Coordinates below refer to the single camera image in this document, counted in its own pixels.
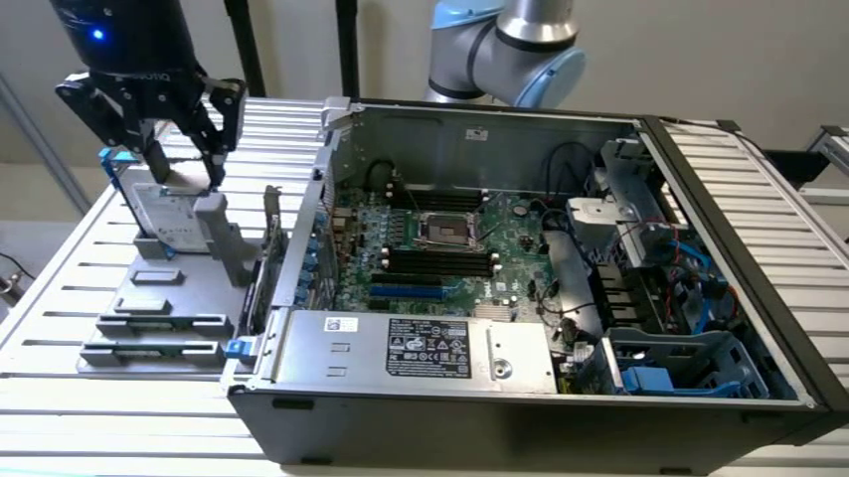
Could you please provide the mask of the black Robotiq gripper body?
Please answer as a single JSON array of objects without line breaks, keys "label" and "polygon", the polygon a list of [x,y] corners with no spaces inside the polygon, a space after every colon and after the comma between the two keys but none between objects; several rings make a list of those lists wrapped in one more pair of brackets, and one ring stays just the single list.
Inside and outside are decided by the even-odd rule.
[{"label": "black Robotiq gripper body", "polygon": [[95,87],[140,118],[192,115],[203,69],[179,0],[50,0]]}]

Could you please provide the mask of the metal CPU socket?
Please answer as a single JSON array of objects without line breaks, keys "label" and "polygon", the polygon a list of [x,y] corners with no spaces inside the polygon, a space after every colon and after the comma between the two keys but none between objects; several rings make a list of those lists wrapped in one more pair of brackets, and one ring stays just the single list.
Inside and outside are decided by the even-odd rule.
[{"label": "metal CPU socket", "polygon": [[473,213],[423,212],[418,215],[413,242],[441,250],[479,251],[479,218]]}]

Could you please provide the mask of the blue expansion slot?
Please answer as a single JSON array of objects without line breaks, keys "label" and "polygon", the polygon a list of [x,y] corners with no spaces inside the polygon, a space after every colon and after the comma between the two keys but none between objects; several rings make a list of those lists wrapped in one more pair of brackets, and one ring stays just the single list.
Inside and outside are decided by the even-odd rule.
[{"label": "blue expansion slot", "polygon": [[445,296],[445,292],[441,287],[406,285],[373,285],[369,289],[369,294],[374,297],[431,300],[441,300]]}]

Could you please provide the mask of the grey parts rack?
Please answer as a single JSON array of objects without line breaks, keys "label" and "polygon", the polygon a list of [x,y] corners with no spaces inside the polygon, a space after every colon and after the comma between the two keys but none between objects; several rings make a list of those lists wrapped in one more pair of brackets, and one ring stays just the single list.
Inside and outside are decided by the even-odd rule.
[{"label": "grey parts rack", "polygon": [[236,335],[260,243],[227,217],[228,200],[208,189],[194,206],[207,253],[175,252],[142,229],[136,257],[96,332],[80,349],[88,374],[216,374]]}]

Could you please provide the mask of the green motherboard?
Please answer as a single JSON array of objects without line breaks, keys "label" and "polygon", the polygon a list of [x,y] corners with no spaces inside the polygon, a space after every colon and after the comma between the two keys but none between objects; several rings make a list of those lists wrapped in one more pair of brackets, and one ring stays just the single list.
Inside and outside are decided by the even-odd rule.
[{"label": "green motherboard", "polygon": [[[394,249],[433,249],[413,242],[418,215],[423,211],[391,208],[393,189],[401,185],[369,190],[345,188],[338,195],[331,231],[339,264],[338,293],[334,305],[343,311],[373,311],[366,300],[370,275],[386,273],[389,253]],[[479,304],[510,305],[517,310],[511,323],[538,323],[549,333],[549,344],[557,354],[565,354],[580,335],[574,322],[554,303],[558,282],[549,261],[549,245],[542,236],[550,219],[542,215],[539,201],[522,194],[479,190],[481,205],[473,213],[479,218],[479,237],[493,225],[506,220],[498,231],[483,241],[479,252],[491,254],[493,277],[439,276],[443,305],[427,314],[475,318]]]}]

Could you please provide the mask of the silver power supply unit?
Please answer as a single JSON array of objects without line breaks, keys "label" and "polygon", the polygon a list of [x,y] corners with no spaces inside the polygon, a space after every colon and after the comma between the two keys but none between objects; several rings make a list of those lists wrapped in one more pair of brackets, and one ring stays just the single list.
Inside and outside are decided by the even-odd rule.
[{"label": "silver power supply unit", "polygon": [[321,392],[553,395],[538,323],[482,318],[297,311],[275,383]]}]

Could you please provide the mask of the grey metal disk bay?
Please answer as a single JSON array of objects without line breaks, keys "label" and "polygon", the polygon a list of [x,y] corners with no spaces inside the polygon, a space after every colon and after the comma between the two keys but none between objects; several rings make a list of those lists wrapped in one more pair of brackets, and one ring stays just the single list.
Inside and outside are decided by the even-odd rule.
[{"label": "grey metal disk bay", "polygon": [[650,185],[654,157],[638,139],[606,141],[597,153],[584,195],[567,201],[584,249],[598,261],[644,267],[650,236],[672,236],[660,191]]}]

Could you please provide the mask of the black open PC case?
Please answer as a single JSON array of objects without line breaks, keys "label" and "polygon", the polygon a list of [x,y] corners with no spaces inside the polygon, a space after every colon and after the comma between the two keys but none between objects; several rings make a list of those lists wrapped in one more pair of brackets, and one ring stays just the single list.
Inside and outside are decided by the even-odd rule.
[{"label": "black open PC case", "polygon": [[[465,139],[467,128],[487,141]],[[726,331],[770,398],[592,394],[582,376],[600,338],[580,330],[551,357],[553,395],[331,393],[274,381],[297,311],[334,305],[331,219],[342,189],[487,190],[539,201],[545,231],[567,232],[590,275],[567,201],[584,195],[606,141],[638,139],[672,236],[650,236],[661,272],[662,335]],[[319,150],[287,234],[254,369],[228,360],[228,401],[267,458],[337,465],[705,475],[770,445],[804,445],[849,425],[849,385],[814,342],[812,321],[849,318],[849,246],[828,229],[760,147],[729,121],[327,100]]]}]

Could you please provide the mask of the blue plastic drive cage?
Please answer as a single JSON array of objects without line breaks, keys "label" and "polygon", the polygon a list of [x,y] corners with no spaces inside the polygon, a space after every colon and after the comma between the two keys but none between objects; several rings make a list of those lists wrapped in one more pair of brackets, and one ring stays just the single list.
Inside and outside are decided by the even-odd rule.
[{"label": "blue plastic drive cage", "polygon": [[744,344],[726,331],[662,335],[612,328],[598,341],[582,376],[592,394],[770,398]]}]

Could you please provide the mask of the black box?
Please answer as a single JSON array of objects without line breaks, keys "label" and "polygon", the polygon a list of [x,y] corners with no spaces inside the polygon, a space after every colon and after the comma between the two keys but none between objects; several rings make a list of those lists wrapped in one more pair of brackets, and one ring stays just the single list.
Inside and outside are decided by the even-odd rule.
[{"label": "black box", "polygon": [[813,182],[830,165],[820,152],[766,149],[765,157],[796,191]]}]

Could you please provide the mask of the black stand post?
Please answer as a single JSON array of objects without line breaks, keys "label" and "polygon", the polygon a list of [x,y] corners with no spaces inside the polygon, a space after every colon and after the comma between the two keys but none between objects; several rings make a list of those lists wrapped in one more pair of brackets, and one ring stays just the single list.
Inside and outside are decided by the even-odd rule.
[{"label": "black stand post", "polygon": [[248,0],[223,0],[251,95],[267,96],[262,62],[256,44]]},{"label": "black stand post", "polygon": [[334,0],[342,93],[359,98],[358,0]]}]

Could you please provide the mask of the silver disk with blue bracket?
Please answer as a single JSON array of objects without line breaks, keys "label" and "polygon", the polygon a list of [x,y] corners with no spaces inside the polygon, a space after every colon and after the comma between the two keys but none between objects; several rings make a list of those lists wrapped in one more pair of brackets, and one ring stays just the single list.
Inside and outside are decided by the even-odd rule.
[{"label": "silver disk with blue bracket", "polygon": [[159,184],[147,165],[128,151],[107,147],[100,160],[143,234],[175,252],[207,253],[203,227],[194,212],[196,200],[210,189],[202,162],[172,161],[167,179]]}]

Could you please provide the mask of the graphics card with metal bracket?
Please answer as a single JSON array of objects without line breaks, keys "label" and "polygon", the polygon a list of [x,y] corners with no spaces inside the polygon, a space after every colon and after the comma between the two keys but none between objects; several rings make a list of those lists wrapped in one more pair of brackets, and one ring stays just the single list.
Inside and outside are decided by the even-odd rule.
[{"label": "graphics card with metal bracket", "polygon": [[287,234],[280,218],[280,189],[267,186],[264,200],[266,232],[262,244],[262,255],[256,262],[256,276],[251,300],[246,314],[246,331],[250,335],[260,334],[266,329],[268,309],[274,298],[279,269],[287,248]]}]

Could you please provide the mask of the grey air duct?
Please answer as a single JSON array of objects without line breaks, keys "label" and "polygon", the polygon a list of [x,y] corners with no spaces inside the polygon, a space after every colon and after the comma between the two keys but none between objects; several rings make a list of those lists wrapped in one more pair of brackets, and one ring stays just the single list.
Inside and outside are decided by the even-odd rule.
[{"label": "grey air duct", "polygon": [[604,329],[589,283],[590,272],[574,241],[563,231],[545,231],[542,236],[549,245],[547,256],[558,282],[554,303],[565,311],[563,317],[574,322],[577,329],[600,338]]}]

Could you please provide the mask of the aluminium frame profile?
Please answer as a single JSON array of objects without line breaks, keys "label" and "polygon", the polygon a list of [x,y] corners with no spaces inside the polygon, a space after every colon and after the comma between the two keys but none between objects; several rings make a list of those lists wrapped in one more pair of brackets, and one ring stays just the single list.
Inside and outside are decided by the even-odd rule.
[{"label": "aluminium frame profile", "polygon": [[849,207],[849,126],[822,125],[806,149],[826,159],[814,179],[800,189],[812,205]]}]

